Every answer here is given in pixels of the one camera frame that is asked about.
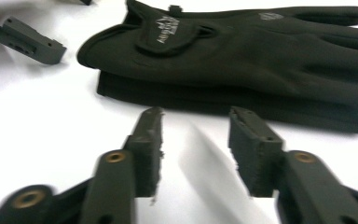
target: glove finger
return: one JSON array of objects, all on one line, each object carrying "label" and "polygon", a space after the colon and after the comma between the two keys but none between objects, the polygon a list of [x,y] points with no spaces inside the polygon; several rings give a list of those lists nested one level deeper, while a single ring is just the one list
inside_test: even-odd
[{"label": "glove finger", "polygon": [[358,24],[358,7],[287,7],[279,8],[282,13],[302,21],[353,26]]},{"label": "glove finger", "polygon": [[358,82],[358,39],[324,35],[318,48],[309,48],[305,57],[308,70],[333,77]]},{"label": "glove finger", "polygon": [[358,106],[356,83],[321,77],[309,72],[298,72],[296,80],[298,94],[304,98]]},{"label": "glove finger", "polygon": [[336,26],[336,25],[322,25],[322,26],[313,26],[309,28],[312,29],[312,31],[315,34],[319,33],[321,36],[333,36],[333,35],[336,36],[335,40],[332,40],[333,42],[337,42],[337,43],[340,42],[338,40],[340,37],[348,38],[348,41],[346,42],[348,42],[348,44],[353,46],[355,49],[358,48],[356,47],[358,43],[355,44],[349,43],[350,41],[358,42],[358,28]]}]

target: printed logo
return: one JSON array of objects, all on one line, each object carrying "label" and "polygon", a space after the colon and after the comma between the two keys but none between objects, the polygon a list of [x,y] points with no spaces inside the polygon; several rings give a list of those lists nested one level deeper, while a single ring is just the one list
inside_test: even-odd
[{"label": "printed logo", "polygon": [[263,21],[274,21],[283,19],[282,15],[273,12],[262,12],[258,13],[258,15],[260,15],[260,19]]},{"label": "printed logo", "polygon": [[175,35],[176,30],[179,26],[179,20],[163,16],[161,19],[156,20],[158,28],[161,30],[161,33],[158,36],[157,41],[161,44],[165,44],[165,41],[170,37],[170,35]]}]

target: neoprene glove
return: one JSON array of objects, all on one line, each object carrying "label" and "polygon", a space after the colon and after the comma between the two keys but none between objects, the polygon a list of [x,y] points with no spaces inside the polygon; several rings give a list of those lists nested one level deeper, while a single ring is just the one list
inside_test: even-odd
[{"label": "neoprene glove", "polygon": [[358,7],[184,13],[128,1],[128,10],[123,24],[78,53],[81,64],[102,70],[100,94],[250,105],[271,117],[252,108],[264,102],[358,126],[358,29],[348,27],[358,24]]}]

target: stack of gloves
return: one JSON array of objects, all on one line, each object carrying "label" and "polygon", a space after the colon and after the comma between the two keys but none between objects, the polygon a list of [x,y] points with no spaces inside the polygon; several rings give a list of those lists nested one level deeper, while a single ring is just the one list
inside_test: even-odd
[{"label": "stack of gloves", "polygon": [[118,100],[358,133],[358,7],[168,11],[128,0],[78,61]]}]

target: black glove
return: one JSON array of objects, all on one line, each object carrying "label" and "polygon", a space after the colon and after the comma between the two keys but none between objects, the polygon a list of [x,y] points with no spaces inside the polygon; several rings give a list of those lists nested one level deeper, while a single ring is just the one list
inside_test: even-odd
[{"label": "black glove", "polygon": [[103,71],[100,94],[165,107],[239,105],[358,131],[358,29],[347,27],[358,24],[358,7],[183,13],[128,1],[128,10],[78,52]]}]

